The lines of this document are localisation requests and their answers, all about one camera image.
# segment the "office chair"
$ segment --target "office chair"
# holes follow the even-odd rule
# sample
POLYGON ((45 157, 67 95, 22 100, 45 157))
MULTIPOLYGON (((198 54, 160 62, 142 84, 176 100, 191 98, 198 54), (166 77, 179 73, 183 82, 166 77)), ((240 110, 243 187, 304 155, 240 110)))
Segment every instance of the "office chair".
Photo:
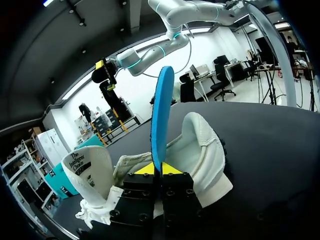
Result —
POLYGON ((221 92, 219 92, 219 94, 214 97, 214 100, 217 101, 217 98, 219 96, 222 96, 222 101, 224 102, 226 94, 233 94, 234 96, 236 96, 236 94, 232 90, 229 90, 229 89, 225 90, 225 87, 228 86, 230 84, 230 82, 226 76, 226 70, 225 70, 224 65, 218 63, 218 64, 215 64, 214 66, 215 66, 216 78, 220 82, 212 85, 210 88, 214 92, 221 90, 221 92))
POLYGON ((195 97, 195 82, 190 79, 189 74, 180 76, 180 101, 181 103, 196 102, 195 97))
POLYGON ((258 77, 258 78, 260 77, 259 72, 257 72, 258 65, 255 64, 254 61, 248 60, 248 61, 243 61, 243 62, 245 63, 245 65, 247 67, 246 69, 244 69, 244 71, 246 73, 248 73, 248 76, 246 77, 245 80, 248 80, 248 78, 250 77, 250 81, 252 82, 253 77, 258 77))

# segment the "white sneaker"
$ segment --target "white sneaker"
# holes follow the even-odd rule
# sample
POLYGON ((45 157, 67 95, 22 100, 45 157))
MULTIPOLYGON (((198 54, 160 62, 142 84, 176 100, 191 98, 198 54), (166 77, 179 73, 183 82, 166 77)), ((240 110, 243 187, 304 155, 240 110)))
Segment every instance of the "white sneaker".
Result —
MULTIPOLYGON (((73 164, 73 160, 70 157, 68 158, 72 153, 65 157, 65 159, 68 158, 69 160, 64 159, 62 161, 63 169, 67 169, 65 171, 68 178, 84 198, 80 203, 81 212, 77 213, 76 217, 83 219, 89 228, 92 228, 91 220, 110 224, 109 211, 115 208, 123 191, 115 186, 111 188, 113 179, 116 186, 121 186, 127 173, 134 173, 152 162, 150 152, 133 156, 121 156, 111 180, 110 156, 105 148, 99 148, 103 149, 105 156, 101 156, 101 153, 99 153, 100 156, 96 156, 94 152, 91 152, 91 166, 98 166, 101 159, 106 159, 108 162, 108 164, 105 164, 108 168, 106 170, 99 169, 99 171, 95 171, 88 168, 87 174, 83 172, 78 176, 74 173, 74 170, 70 170, 67 167, 68 164, 73 164), (94 187, 91 187, 86 181, 88 174, 94 180, 94 187), (105 186, 99 185, 100 187, 96 188, 96 181, 100 182, 102 180, 102 178, 95 176, 96 174, 104 175, 103 181, 107 183, 105 186)), ((79 153, 80 150, 85 152, 88 149, 80 148, 74 152, 79 153)), ((188 172, 191 175, 194 181, 193 190, 203 208, 218 201, 233 187, 229 179, 223 174, 225 166, 223 146, 217 134, 198 113, 190 112, 184 117, 181 135, 167 145, 165 162, 181 172, 188 172)), ((155 218, 161 214, 163 214, 162 204, 161 202, 156 202, 153 217, 155 218)))
MULTIPOLYGON (((116 185, 125 175, 134 173, 152 162, 151 153, 121 156, 113 173, 116 185)), ((199 195, 213 187, 223 174, 223 146, 207 121, 198 113, 188 113, 182 123, 181 135, 167 145, 165 162, 181 172, 188 172, 193 190, 199 195)))

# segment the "table surface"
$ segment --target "table surface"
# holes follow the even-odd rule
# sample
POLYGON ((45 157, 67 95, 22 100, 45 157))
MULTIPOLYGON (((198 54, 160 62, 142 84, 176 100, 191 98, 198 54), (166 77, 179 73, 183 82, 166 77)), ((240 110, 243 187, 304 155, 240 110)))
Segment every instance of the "table surface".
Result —
MULTIPOLYGON (((230 64, 228 64, 228 65, 225 65, 224 68, 225 68, 225 69, 229 69, 229 68, 231 68, 231 67, 233 67, 233 66, 235 66, 235 65, 241 64, 241 63, 242 63, 241 61, 237 61, 237 62, 235 62, 235 63, 230 63, 230 64)), ((196 79, 196 80, 194 81, 194 83, 196 84, 196 83, 198 83, 198 82, 201 82, 202 80, 205 80, 205 79, 207 79, 207 78, 210 78, 210 77, 214 76, 215 74, 216 74, 216 71, 210 71, 208 75, 205 75, 205 76, 203 76, 203 77, 201 77, 201 78, 196 79)))
MULTIPOLYGON (((301 229, 290 224, 311 206, 305 201, 311 199, 310 190, 320 176, 316 174, 320 114, 258 103, 178 103, 170 112, 167 142, 181 133, 189 112, 201 114, 225 141, 233 189, 207 207, 212 215, 209 222, 201 229, 189 229, 187 237, 181 239, 289 239, 288 231, 301 229)), ((150 151, 150 124, 142 124, 107 148, 113 165, 122 155, 150 151)), ((76 228, 88 229, 84 221, 75 218, 80 200, 80 195, 63 200, 54 216, 74 234, 76 228)), ((309 224, 308 219, 304 219, 305 224, 309 224)), ((154 239, 163 239, 161 223, 161 216, 154 220, 154 239)))

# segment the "shoe insole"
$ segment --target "shoe insole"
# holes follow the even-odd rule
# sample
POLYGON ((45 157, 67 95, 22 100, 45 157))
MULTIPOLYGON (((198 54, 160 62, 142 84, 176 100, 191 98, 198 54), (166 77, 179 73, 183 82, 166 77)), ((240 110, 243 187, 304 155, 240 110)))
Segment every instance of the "shoe insole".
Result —
POLYGON ((173 68, 163 67, 155 88, 151 118, 151 154, 154 166, 159 172, 161 172, 161 163, 166 158, 168 121, 174 83, 173 68))

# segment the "white robotic arm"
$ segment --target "white robotic arm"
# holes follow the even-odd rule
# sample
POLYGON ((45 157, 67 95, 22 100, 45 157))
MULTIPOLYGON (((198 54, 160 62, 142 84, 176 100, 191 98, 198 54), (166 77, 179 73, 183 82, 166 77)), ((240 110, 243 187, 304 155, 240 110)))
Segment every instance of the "white robotic arm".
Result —
POLYGON ((226 5, 222 3, 148 0, 148 4, 161 17, 170 40, 151 47, 142 57, 133 48, 120 53, 116 57, 116 65, 128 69, 133 76, 142 74, 155 62, 188 44, 188 37, 181 34, 183 24, 207 21, 231 25, 235 21, 233 11, 226 9, 226 5))

